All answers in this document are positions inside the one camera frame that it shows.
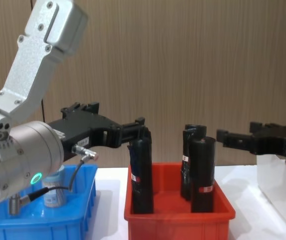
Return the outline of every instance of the wooden wall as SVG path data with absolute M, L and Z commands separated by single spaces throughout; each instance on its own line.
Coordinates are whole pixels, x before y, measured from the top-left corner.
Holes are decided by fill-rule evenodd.
M 18 2 L 28 8 L 2 1 L 0 83 L 28 16 Z M 155 162 L 181 160 L 186 123 L 207 125 L 212 137 L 216 129 L 247 133 L 250 121 L 286 124 L 286 0 L 76 2 L 90 21 L 44 98 L 46 121 L 78 101 L 99 101 L 100 113 L 119 123 L 143 116 Z M 96 150 L 101 167 L 129 164 L 126 146 Z M 256 163 L 220 144 L 217 161 Z

